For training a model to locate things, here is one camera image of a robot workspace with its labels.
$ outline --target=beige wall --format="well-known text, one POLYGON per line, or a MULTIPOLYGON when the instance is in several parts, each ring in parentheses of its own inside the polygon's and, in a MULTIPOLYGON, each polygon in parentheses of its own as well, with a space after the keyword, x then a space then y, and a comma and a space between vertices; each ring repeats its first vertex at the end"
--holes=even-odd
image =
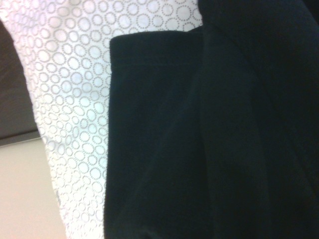
POLYGON ((41 139, 0 147, 0 239, 66 239, 41 139))

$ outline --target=fabric fold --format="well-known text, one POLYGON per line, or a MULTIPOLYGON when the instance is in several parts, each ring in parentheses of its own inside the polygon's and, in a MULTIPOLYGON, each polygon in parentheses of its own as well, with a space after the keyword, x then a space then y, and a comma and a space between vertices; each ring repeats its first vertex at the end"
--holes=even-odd
POLYGON ((106 238, 318 238, 314 10, 198 5, 190 32, 111 40, 106 238))

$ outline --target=clothing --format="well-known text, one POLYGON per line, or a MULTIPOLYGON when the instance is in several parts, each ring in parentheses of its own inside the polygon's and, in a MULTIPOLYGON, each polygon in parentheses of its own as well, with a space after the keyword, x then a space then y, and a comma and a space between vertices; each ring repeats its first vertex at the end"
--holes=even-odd
POLYGON ((200 0, 111 40, 108 239, 319 237, 319 26, 300 0, 200 0))

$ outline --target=white fabric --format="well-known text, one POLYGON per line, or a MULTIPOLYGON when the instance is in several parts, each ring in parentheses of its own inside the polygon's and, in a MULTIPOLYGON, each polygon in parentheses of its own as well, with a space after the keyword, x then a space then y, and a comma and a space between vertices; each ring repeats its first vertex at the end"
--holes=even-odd
POLYGON ((70 239, 102 239, 110 39, 202 25, 197 0, 0 0, 70 239))

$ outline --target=dark brown surface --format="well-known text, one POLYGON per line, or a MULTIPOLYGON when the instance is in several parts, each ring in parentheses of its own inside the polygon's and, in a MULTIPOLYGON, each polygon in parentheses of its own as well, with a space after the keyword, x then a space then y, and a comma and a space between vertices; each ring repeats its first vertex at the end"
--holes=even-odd
POLYGON ((23 67, 0 22, 0 146, 39 137, 23 67))

